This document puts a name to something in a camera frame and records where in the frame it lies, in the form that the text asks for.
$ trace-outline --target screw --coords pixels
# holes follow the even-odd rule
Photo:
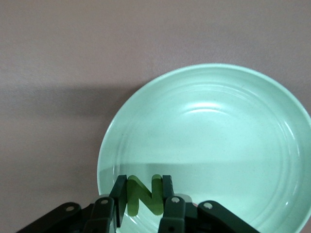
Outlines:
[[[74,210],[74,207],[73,207],[73,206],[68,206],[68,207],[66,208],[66,211],[67,211],[67,212],[73,211],[73,210]]]
[[[209,203],[209,202],[205,202],[204,204],[203,204],[203,206],[204,206],[204,208],[207,208],[207,209],[212,209],[213,208],[213,205],[211,204],[211,203]]]
[[[107,203],[108,203],[108,200],[106,200],[106,199],[104,199],[104,200],[101,201],[101,204],[103,204],[103,205],[105,205],[105,204],[107,204]]]
[[[180,199],[178,197],[173,197],[172,202],[179,203]]]

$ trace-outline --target green letter n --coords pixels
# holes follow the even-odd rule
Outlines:
[[[129,216],[136,216],[139,209],[139,199],[155,215],[163,213],[162,178],[154,175],[151,182],[151,191],[136,177],[129,176],[127,187],[127,213]]]

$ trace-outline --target plate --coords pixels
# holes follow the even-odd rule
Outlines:
[[[263,233],[298,233],[311,215],[311,120],[271,78],[244,67],[202,64],[138,90],[104,136],[98,189],[136,175],[149,189],[171,175],[176,193],[214,200]],[[157,232],[143,204],[120,233]]]

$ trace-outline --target table surface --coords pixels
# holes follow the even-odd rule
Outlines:
[[[98,195],[114,114],[176,68],[230,63],[288,88],[311,113],[310,0],[0,2],[0,229]],[[311,231],[311,221],[303,233]]]

